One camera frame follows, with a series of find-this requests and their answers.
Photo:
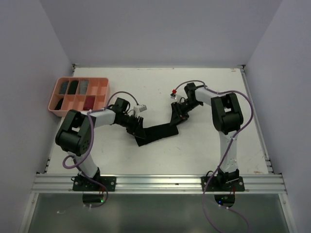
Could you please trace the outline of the pink divided organizer tray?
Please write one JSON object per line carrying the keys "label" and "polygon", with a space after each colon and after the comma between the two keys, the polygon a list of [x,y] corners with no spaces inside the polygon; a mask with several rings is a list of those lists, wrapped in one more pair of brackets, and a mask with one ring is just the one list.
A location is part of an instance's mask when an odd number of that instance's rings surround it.
{"label": "pink divided organizer tray", "polygon": [[[75,95],[68,95],[70,82],[78,80],[79,84]],[[87,92],[85,95],[79,94],[81,80],[88,80]],[[65,95],[60,95],[59,90],[63,82],[69,81],[69,85]],[[95,96],[95,102],[92,110],[103,108],[110,97],[109,79],[104,77],[61,77],[56,81],[54,90],[48,105],[48,110],[58,117],[65,117],[69,110],[84,111],[83,106],[87,96]],[[60,110],[55,111],[54,108],[58,101],[63,98],[63,104]]]}

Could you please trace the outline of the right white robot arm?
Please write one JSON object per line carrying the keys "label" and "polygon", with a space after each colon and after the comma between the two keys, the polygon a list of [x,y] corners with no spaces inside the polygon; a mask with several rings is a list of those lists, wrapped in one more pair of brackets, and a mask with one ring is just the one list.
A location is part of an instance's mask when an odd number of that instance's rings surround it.
{"label": "right white robot arm", "polygon": [[177,126],[189,118],[189,111],[199,105],[211,107],[212,122],[219,133],[221,160],[217,171],[216,184],[221,190],[228,190],[234,180],[240,176],[237,162],[237,136],[241,129],[243,115],[236,94],[213,95],[204,89],[203,85],[196,86],[188,83],[184,87],[187,98],[171,104],[172,116],[170,125]]}

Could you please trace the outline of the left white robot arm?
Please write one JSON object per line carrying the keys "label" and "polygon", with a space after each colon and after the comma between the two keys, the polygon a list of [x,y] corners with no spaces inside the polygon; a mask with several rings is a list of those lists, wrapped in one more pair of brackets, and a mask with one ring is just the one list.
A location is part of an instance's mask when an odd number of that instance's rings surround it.
{"label": "left white robot arm", "polygon": [[128,101],[117,98],[115,103],[106,109],[89,112],[69,110],[56,134],[56,145],[68,154],[63,161],[63,167],[77,168],[85,177],[84,185],[89,190],[97,190],[101,185],[101,178],[97,176],[99,168],[90,155],[95,128],[117,124],[134,137],[146,138],[143,118],[128,115],[128,106]]}

